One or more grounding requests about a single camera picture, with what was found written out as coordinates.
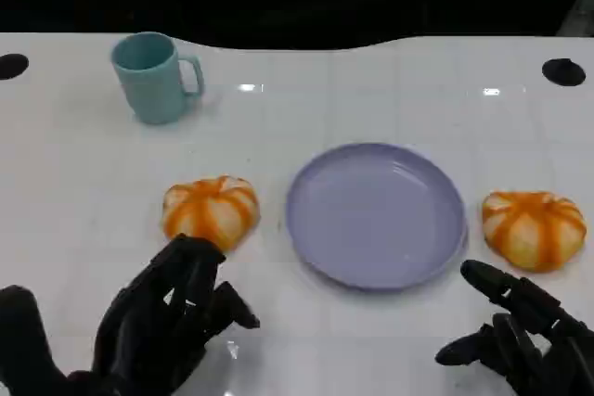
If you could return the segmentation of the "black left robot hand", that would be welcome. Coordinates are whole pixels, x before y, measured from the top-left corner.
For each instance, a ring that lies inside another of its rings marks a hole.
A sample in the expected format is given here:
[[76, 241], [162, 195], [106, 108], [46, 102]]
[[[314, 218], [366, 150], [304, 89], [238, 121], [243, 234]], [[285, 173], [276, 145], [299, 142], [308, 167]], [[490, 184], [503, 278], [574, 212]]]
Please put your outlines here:
[[98, 394], [172, 395], [212, 338], [233, 324], [259, 327], [239, 293], [216, 281], [225, 259], [207, 239], [176, 236], [118, 293], [96, 336]]

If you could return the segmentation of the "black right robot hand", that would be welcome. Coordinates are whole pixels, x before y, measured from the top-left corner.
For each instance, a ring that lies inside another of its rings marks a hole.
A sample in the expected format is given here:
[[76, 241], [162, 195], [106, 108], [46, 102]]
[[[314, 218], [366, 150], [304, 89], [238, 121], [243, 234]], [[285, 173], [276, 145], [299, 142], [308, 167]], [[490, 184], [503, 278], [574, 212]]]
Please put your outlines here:
[[466, 282], [504, 311], [435, 355], [444, 366], [479, 363], [517, 395], [591, 395], [593, 330], [526, 277], [476, 260], [460, 266]]

